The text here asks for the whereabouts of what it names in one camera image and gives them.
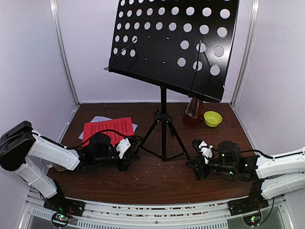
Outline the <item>red sheet music page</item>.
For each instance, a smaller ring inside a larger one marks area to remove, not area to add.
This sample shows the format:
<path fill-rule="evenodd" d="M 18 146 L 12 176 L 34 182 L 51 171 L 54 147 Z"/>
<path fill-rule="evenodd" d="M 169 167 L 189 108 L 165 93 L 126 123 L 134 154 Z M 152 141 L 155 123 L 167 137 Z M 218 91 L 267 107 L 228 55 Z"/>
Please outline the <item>red sheet music page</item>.
<path fill-rule="evenodd" d="M 123 135 L 134 135 L 132 119 L 130 117 L 112 119 L 103 122 L 93 122 L 84 124 L 83 142 L 91 137 L 93 134 L 101 131 L 111 129 Z"/>

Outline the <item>black music stand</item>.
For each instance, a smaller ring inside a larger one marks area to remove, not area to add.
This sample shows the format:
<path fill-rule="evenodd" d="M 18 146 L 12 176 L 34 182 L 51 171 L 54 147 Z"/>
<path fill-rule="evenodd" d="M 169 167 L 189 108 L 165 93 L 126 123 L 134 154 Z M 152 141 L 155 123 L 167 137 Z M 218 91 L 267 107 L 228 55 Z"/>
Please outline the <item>black music stand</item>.
<path fill-rule="evenodd" d="M 208 103 L 223 99 L 239 1 L 121 0 L 108 70 L 161 89 L 161 108 L 151 129 L 162 125 L 162 161 L 167 133 L 177 137 L 167 112 L 168 90 Z"/>

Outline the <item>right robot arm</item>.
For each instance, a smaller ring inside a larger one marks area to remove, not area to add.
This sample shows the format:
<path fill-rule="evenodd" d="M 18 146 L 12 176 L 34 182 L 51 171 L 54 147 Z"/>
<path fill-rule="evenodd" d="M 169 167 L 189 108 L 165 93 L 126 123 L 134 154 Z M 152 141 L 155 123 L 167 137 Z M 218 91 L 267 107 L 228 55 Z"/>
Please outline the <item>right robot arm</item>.
<path fill-rule="evenodd" d="M 252 182 L 252 194 L 244 200 L 247 210 L 255 210 L 264 199 L 292 192 L 305 186 L 305 149 L 273 156 L 256 150 L 256 155 L 244 157 L 239 145 L 222 141 L 217 149 L 205 141 L 194 139 L 196 157 L 186 162 L 197 180 L 206 179 L 211 172 L 228 175 L 232 180 Z"/>

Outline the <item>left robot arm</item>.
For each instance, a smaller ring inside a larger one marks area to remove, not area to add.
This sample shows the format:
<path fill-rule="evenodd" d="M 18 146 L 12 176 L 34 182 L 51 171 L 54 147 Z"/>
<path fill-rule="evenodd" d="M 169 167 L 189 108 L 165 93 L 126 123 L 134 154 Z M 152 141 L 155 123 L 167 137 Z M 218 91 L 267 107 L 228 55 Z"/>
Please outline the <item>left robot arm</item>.
<path fill-rule="evenodd" d="M 106 132 L 118 134 L 122 140 L 113 145 Z M 143 140 L 137 135 L 124 135 L 116 130 L 101 130 L 78 146 L 61 145 L 36 132 L 29 121 L 23 121 L 0 138 L 0 166 L 12 171 L 37 189 L 58 212 L 64 212 L 69 204 L 60 193 L 59 185 L 41 173 L 31 156 L 47 160 L 64 169 L 85 174 L 99 167 L 117 166 L 127 171 L 132 162 L 139 159 L 133 151 Z"/>

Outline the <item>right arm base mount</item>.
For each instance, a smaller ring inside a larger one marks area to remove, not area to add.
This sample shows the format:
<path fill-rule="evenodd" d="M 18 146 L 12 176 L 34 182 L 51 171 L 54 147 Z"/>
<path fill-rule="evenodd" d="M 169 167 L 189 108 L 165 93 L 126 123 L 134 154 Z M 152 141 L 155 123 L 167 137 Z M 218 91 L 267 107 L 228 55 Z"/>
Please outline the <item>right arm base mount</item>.
<path fill-rule="evenodd" d="M 228 208 L 231 216 L 244 215 L 243 221 L 247 226 L 257 227 L 263 220 L 262 209 L 269 206 L 269 202 L 262 196 L 263 181 L 256 181 L 252 184 L 248 197 L 231 200 Z"/>

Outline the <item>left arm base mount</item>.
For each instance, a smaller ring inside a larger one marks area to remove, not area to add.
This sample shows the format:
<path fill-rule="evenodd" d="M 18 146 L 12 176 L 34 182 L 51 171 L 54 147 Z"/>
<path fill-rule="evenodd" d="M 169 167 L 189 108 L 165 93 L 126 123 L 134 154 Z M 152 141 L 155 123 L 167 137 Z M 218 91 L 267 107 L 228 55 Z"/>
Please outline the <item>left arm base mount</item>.
<path fill-rule="evenodd" d="M 66 227 L 73 216 L 81 217 L 84 212 L 85 203 L 83 201 L 68 199 L 61 191 L 51 198 L 46 198 L 40 193 L 40 198 L 44 201 L 44 208 L 54 211 L 51 223 L 56 228 Z"/>

